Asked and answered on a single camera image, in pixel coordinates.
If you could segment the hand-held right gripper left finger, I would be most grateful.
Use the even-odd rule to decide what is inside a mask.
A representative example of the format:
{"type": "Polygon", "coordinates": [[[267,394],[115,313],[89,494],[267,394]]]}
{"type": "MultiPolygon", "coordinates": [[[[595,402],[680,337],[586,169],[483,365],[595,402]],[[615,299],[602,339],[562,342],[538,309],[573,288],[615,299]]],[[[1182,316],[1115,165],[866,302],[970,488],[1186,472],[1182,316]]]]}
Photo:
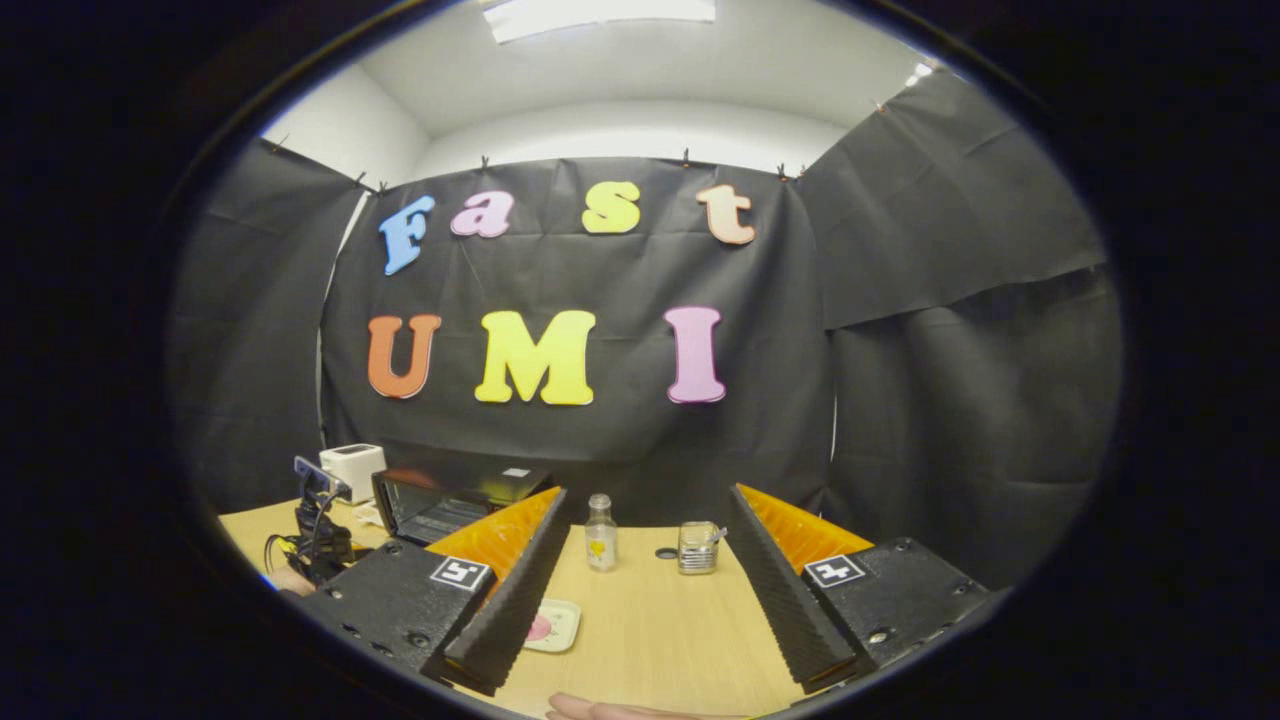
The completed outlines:
{"type": "Polygon", "coordinates": [[[419,544],[394,536],[294,606],[413,676],[494,694],[518,657],[570,532],[561,487],[419,544]]]}

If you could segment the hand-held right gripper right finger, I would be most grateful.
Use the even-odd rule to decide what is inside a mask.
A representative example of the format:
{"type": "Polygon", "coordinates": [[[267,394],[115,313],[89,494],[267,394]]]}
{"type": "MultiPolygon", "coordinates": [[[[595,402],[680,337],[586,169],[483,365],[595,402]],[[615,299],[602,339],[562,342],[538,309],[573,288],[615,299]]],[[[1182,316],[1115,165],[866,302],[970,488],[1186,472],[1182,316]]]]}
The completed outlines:
{"type": "Polygon", "coordinates": [[[727,539],[808,694],[918,653],[993,597],[916,539],[874,544],[745,484],[730,491],[727,539]]]}

